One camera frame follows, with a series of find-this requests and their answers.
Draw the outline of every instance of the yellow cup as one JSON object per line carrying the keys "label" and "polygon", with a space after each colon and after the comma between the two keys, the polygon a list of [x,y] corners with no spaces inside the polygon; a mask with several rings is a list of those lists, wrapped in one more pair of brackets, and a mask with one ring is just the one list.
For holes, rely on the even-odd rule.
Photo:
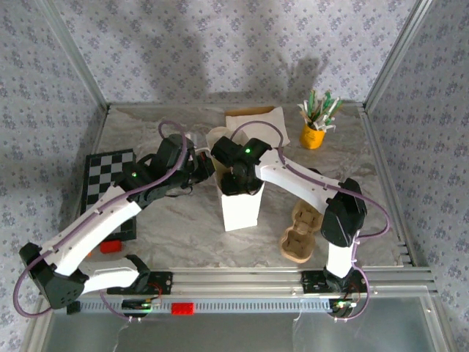
{"label": "yellow cup", "polygon": [[300,143],[306,149],[317,149],[321,146],[324,135],[324,131],[316,131],[308,125],[304,125],[300,135]]}

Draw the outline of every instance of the patterned wall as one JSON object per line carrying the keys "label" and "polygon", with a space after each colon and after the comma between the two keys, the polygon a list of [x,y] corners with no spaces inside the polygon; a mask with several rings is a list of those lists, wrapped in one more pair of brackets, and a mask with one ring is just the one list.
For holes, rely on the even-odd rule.
{"label": "patterned wall", "polygon": [[363,101],[415,0],[56,0],[107,101]]}
{"label": "patterned wall", "polygon": [[469,351],[469,3],[435,3],[372,116],[416,248]]}
{"label": "patterned wall", "polygon": [[[84,155],[103,118],[33,1],[0,6],[0,351],[18,351],[27,319],[12,306],[18,250],[70,220]],[[29,280],[21,303],[32,311]]]}

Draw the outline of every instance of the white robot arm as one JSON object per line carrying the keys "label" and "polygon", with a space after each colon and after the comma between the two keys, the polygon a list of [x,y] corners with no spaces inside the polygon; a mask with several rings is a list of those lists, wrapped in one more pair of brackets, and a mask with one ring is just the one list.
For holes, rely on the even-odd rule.
{"label": "white robot arm", "polygon": [[[164,176],[180,158],[181,167],[164,182],[138,191]],[[182,150],[181,135],[170,135],[156,154],[126,166],[98,202],[55,238],[42,246],[23,246],[21,259],[51,308],[66,307],[84,293],[110,287],[141,291],[150,270],[136,255],[96,263],[84,261],[85,257],[120,224],[164,197],[169,189],[191,187],[214,171],[211,159],[204,152],[196,154],[190,140],[187,139],[186,150]]]}
{"label": "white robot arm", "polygon": [[304,199],[324,214],[321,233],[329,242],[325,276],[328,284],[338,290],[347,285],[347,278],[352,273],[353,241],[363,226],[366,207],[363,200],[337,190],[347,189],[360,194],[360,187],[354,180],[340,183],[322,176],[286,159],[269,144],[255,138],[241,146],[221,137],[211,153],[231,170],[221,180],[221,190],[225,194],[251,193],[259,189],[263,181],[270,182]]}
{"label": "white robot arm", "polygon": [[[81,294],[109,287],[132,287],[139,292],[146,284],[150,270],[135,255],[113,262],[83,261],[116,227],[137,215],[148,204],[164,197],[167,190],[188,187],[206,180],[213,172],[212,161],[204,154],[196,155],[193,144],[187,151],[187,160],[180,171],[167,181],[149,190],[126,197],[129,190],[151,183],[174,165],[181,152],[179,135],[164,139],[156,155],[148,155],[129,169],[125,169],[116,184],[111,186],[98,203],[75,220],[69,227],[41,247],[28,243],[20,250],[26,266],[46,251],[51,253],[39,261],[29,273],[53,309],[66,307]],[[281,160],[277,151],[258,139],[246,145],[235,144],[226,137],[219,139],[212,156],[231,172],[221,181],[226,194],[256,191],[264,181],[274,183],[304,199],[324,214],[322,235],[329,242],[325,277],[330,286],[341,290],[352,271],[352,243],[363,225],[366,208],[363,201],[336,190],[316,186],[288,170],[293,166],[299,172],[324,184],[360,191],[351,179],[344,183],[313,172],[290,160]],[[102,204],[111,201],[105,210]],[[64,246],[58,246],[72,231],[75,235]]]}

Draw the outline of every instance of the black and white checkered board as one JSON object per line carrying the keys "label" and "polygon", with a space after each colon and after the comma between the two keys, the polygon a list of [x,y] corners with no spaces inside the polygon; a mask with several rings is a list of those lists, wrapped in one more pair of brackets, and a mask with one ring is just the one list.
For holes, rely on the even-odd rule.
{"label": "black and white checkered board", "polygon": [[[135,161],[133,150],[88,155],[85,160],[83,192],[81,194],[81,213],[90,209],[122,171],[122,166]],[[107,238],[110,240],[135,240],[136,218],[133,217],[117,227]]]}

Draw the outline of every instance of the red lego brick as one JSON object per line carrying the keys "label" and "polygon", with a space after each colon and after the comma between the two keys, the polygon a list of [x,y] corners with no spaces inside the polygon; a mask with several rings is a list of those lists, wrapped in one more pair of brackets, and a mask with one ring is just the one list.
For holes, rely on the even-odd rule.
{"label": "red lego brick", "polygon": [[173,315],[193,315],[193,303],[173,303],[171,304],[171,314]]}
{"label": "red lego brick", "polygon": [[103,254],[120,252],[122,251],[122,241],[114,240],[114,241],[101,242],[100,251]]}

